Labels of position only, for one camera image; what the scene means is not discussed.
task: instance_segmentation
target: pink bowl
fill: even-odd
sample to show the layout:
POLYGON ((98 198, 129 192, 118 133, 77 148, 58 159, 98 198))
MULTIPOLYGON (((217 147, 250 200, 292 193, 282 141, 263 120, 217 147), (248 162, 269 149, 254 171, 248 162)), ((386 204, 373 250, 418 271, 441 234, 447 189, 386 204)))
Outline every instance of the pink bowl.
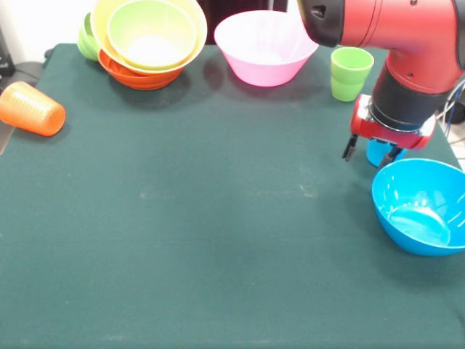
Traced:
POLYGON ((271 87, 292 80, 318 48, 301 20, 279 11, 247 11, 223 20, 214 32, 235 75, 271 87))

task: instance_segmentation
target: orange bowl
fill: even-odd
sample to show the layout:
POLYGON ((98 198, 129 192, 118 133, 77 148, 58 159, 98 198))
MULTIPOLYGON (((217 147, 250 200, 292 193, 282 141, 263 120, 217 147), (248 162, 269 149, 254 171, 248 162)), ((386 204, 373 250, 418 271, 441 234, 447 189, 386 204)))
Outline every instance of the orange bowl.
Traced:
POLYGON ((124 79, 117 78, 116 76, 113 76, 113 75, 112 75, 112 77, 117 82, 119 82, 120 84, 123 84, 124 86, 130 87, 132 89, 138 89, 140 91, 149 91, 149 90, 153 90, 153 89, 162 89, 162 88, 168 86, 170 83, 172 83, 177 78, 177 76, 174 76, 174 77, 172 77, 170 79, 167 79, 165 81, 162 81, 162 82, 150 82, 150 83, 136 84, 136 83, 133 83, 133 82, 126 81, 124 79))
POLYGON ((123 65, 119 64, 115 60, 112 60, 110 56, 108 56, 105 51, 102 49, 99 52, 99 63, 100 65, 116 80, 124 81, 125 83, 129 83, 132 86, 137 86, 140 84, 148 84, 150 86, 155 86, 157 83, 167 85, 175 78, 177 78, 181 72, 182 68, 176 69, 175 71, 169 71, 166 73, 154 73, 153 75, 139 75, 134 71, 129 70, 128 68, 124 67, 123 65))

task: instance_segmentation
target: green cup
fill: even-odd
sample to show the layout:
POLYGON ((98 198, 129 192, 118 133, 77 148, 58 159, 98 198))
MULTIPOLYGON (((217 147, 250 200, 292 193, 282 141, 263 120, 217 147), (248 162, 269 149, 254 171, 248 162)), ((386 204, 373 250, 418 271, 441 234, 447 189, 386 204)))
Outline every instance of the green cup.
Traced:
POLYGON ((331 54, 331 93, 342 102, 351 102, 362 92, 375 60, 358 47, 341 47, 331 54))

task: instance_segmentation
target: yellow bowl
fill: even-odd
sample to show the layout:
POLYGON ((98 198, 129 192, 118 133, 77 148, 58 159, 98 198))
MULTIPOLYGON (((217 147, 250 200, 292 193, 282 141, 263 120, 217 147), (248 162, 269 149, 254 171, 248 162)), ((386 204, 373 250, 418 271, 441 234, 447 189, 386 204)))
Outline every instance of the yellow bowl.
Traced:
POLYGON ((141 75, 153 75, 154 73, 164 73, 169 71, 175 71, 176 69, 185 67, 187 64, 192 62, 202 51, 205 46, 207 37, 207 23, 205 14, 202 8, 196 0, 169 0, 170 3, 177 5, 186 13, 189 14, 192 21, 195 23, 197 29, 197 40, 195 41, 195 48, 190 56, 183 61, 180 65, 163 70, 148 70, 138 67, 134 67, 132 64, 125 61, 125 59, 115 51, 108 38, 108 22, 110 21, 113 13, 126 2, 131 0, 97 0, 94 9, 91 12, 91 25, 92 33, 94 34, 97 43, 100 48, 114 61, 121 64, 122 66, 134 71, 141 75))

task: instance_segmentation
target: orange cup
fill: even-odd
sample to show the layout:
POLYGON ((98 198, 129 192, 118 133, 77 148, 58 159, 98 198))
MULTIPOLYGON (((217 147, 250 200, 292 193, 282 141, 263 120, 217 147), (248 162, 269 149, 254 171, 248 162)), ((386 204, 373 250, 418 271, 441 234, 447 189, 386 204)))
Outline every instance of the orange cup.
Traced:
POLYGON ((0 95, 0 119, 43 136, 55 135, 65 123, 63 106, 25 82, 9 85, 0 95))

